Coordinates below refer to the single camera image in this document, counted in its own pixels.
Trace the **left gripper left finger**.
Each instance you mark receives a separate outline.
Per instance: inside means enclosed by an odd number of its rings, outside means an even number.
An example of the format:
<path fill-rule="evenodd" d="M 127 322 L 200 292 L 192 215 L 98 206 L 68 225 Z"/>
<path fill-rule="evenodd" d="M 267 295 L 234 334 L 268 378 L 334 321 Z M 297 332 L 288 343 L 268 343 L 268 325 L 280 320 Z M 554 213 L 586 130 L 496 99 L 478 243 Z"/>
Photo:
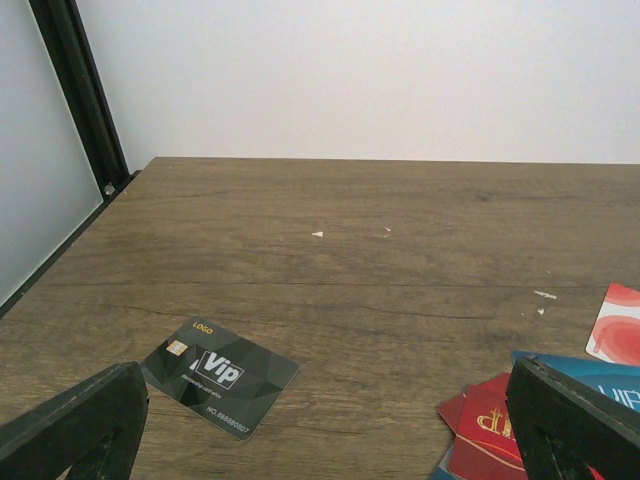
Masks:
<path fill-rule="evenodd" d="M 114 364 L 2 425 L 1 477 L 128 479 L 148 407 L 139 364 Z"/>

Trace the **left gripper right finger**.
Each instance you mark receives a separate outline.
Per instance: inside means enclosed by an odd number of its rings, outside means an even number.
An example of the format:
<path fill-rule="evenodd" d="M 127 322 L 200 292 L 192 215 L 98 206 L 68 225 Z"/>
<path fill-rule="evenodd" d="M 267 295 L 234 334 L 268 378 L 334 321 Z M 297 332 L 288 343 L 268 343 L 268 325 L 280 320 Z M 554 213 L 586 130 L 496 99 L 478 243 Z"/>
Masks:
<path fill-rule="evenodd" d="M 639 412 L 535 358 L 520 358 L 507 409 L 530 479 L 637 479 Z"/>

